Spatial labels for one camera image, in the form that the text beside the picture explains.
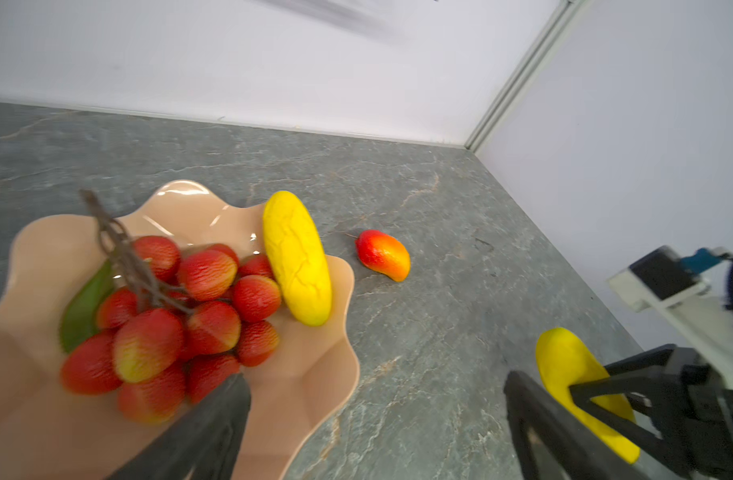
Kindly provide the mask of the red lychee bunch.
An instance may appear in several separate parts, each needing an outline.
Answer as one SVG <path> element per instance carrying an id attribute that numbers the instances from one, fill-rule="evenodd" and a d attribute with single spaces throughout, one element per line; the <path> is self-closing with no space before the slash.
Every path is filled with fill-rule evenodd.
<path id="1" fill-rule="evenodd" d="M 264 254 L 240 258 L 222 243 L 184 253 L 166 236 L 132 237 L 96 194 L 82 198 L 106 260 L 60 320 L 66 391 L 115 393 L 123 416 L 160 424 L 274 355 L 282 292 Z"/>

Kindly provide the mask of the red mango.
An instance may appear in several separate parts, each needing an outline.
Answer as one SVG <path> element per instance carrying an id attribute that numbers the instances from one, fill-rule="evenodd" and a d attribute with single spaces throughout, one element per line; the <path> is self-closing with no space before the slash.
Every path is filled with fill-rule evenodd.
<path id="1" fill-rule="evenodd" d="M 386 275 L 394 282 L 406 280 L 410 255 L 404 245 L 379 230 L 362 231 L 356 238 L 358 259 L 366 268 Z"/>

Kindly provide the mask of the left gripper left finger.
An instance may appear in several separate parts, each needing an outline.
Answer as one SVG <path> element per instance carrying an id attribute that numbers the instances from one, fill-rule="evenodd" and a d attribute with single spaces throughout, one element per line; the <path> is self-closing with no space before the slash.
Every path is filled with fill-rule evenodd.
<path id="1" fill-rule="evenodd" d="M 250 407 L 246 378 L 228 377 L 110 478 L 230 479 Z"/>

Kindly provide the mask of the yellow fruit front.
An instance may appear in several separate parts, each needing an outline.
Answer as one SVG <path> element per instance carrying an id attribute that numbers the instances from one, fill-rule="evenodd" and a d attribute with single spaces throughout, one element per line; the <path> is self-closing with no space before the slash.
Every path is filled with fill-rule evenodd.
<path id="1" fill-rule="evenodd" d="M 628 464 L 640 458 L 638 446 L 572 400 L 570 386 L 610 378 L 579 337 L 563 327 L 543 332 L 536 343 L 535 360 L 543 387 L 560 405 Z"/>

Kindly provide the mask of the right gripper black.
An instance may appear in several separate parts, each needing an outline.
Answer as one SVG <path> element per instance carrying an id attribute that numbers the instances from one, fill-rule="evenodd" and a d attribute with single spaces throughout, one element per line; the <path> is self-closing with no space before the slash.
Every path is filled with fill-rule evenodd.
<path id="1" fill-rule="evenodd" d="M 660 463 L 684 478 L 733 479 L 733 390 L 695 350 L 666 344 L 610 364 L 607 372 L 602 380 L 570 386 L 575 405 L 625 438 L 652 438 L 595 402 L 622 395 L 659 431 Z"/>

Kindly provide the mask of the yellow fruit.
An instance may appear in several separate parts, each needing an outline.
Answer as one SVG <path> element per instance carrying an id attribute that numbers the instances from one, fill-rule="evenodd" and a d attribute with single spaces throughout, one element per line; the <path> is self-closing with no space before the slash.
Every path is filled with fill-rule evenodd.
<path id="1" fill-rule="evenodd" d="M 316 224 L 298 196 L 278 191 L 262 214 L 264 248 L 296 320 L 322 326 L 332 312 L 332 280 Z"/>
<path id="2" fill-rule="evenodd" d="M 638 446 L 572 400 L 570 386 L 610 378 L 579 337 L 563 327 L 543 332 L 536 343 L 535 360 L 543 387 L 560 405 L 628 464 L 640 458 Z"/>

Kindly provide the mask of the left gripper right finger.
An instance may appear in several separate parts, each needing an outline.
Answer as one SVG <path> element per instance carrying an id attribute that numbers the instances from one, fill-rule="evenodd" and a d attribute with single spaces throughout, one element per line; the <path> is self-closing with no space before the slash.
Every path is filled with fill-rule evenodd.
<path id="1" fill-rule="evenodd" d="M 503 393 L 525 479 L 643 479 L 531 377 L 512 371 Z"/>

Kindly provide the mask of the peach scalloped fruit bowl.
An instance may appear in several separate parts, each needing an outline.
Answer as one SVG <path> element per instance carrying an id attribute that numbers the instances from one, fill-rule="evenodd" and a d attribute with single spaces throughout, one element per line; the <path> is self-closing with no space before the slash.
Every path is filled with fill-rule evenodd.
<path id="1" fill-rule="evenodd" d="M 55 215 L 12 242 L 0 300 L 0 479 L 102 479 L 164 433 L 127 420 L 114 394 L 74 395 L 58 374 L 64 308 L 100 269 L 96 222 Z M 328 258 L 332 314 L 322 326 L 272 316 L 276 352 L 244 370 L 252 407 L 234 477 L 280 479 L 306 439 L 352 396 L 360 364 L 346 335 L 354 270 Z"/>

